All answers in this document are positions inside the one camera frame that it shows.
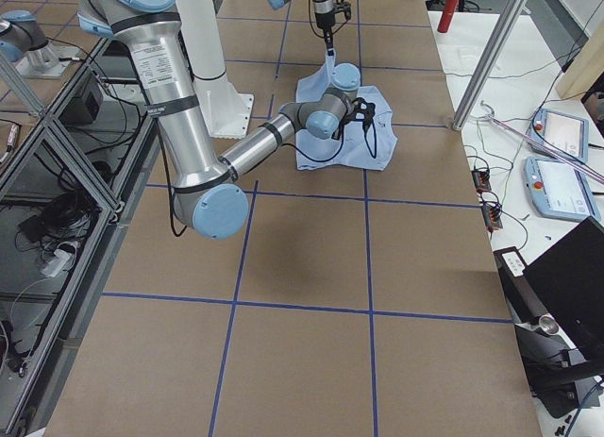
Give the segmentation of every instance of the folded cloth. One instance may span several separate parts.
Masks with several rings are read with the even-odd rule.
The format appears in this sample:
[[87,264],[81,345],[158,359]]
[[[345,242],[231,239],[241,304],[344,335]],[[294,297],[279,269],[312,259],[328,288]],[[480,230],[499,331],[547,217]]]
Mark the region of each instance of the folded cloth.
[[[321,69],[311,76],[298,81],[295,93],[296,102],[315,102],[329,86],[329,77],[335,67],[335,55],[326,55],[326,62]],[[388,106],[386,99],[375,86],[361,86],[357,97],[362,97],[367,102],[376,104],[376,116],[374,117],[374,128],[370,127],[365,139],[362,124],[351,122],[344,127],[344,141],[320,140],[312,136],[307,130],[300,130],[295,135],[297,148],[306,154],[306,157],[296,152],[298,170],[315,170],[329,165],[345,165],[353,168],[364,168],[367,170],[382,171],[393,156],[397,138],[393,134],[392,116],[393,111]],[[377,155],[373,159],[375,138],[377,137]],[[330,159],[338,149],[340,153],[330,161],[313,161]]]

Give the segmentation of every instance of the red cylinder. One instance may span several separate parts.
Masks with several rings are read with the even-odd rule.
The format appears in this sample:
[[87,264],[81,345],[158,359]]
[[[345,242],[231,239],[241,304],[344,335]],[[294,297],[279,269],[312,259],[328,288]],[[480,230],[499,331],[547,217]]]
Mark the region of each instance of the red cylinder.
[[459,3],[460,0],[446,0],[443,15],[441,16],[441,21],[439,22],[437,28],[439,33],[446,33],[449,30],[451,20],[453,20],[453,14],[455,13],[455,9],[457,9],[457,5]]

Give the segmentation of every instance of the computer monitor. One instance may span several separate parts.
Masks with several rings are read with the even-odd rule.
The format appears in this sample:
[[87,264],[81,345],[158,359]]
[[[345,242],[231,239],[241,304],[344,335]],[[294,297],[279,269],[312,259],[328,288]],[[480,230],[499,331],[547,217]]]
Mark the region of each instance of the computer monitor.
[[604,358],[604,227],[586,218],[524,275],[583,357]]

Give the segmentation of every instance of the metal pole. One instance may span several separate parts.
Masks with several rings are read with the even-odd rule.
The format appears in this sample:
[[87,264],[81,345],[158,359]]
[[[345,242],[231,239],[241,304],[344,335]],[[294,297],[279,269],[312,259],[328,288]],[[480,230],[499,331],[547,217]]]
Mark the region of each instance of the metal pole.
[[503,9],[503,12],[497,20],[491,38],[487,42],[484,52],[476,66],[476,70],[470,79],[470,83],[461,98],[461,102],[455,113],[455,118],[451,124],[453,130],[461,130],[470,116],[470,112],[476,104],[489,74],[491,73],[493,66],[495,66],[499,53],[508,39],[508,36],[510,36],[513,26],[526,3],[527,0],[508,0],[508,3],[506,3],[506,7]]
[[44,104],[31,90],[29,85],[21,78],[15,67],[0,54],[0,78],[7,82],[9,88],[17,94],[21,101],[29,108],[32,114],[42,116]]

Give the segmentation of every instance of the white label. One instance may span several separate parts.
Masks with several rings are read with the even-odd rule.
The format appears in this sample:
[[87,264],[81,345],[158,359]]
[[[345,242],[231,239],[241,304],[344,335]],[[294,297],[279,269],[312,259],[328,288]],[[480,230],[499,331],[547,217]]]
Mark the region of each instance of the white label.
[[522,260],[518,257],[518,254],[515,251],[504,253],[501,257],[506,264],[508,264],[508,267],[512,271],[512,275],[515,277],[522,276],[522,273],[525,270],[525,264],[522,263]]
[[132,59],[144,88],[177,82],[170,56],[163,44],[132,52]]
[[571,156],[579,155],[581,121],[557,113],[548,113],[545,123],[545,139]]
[[566,163],[537,161],[549,207],[558,212],[589,215],[589,208],[575,170]]

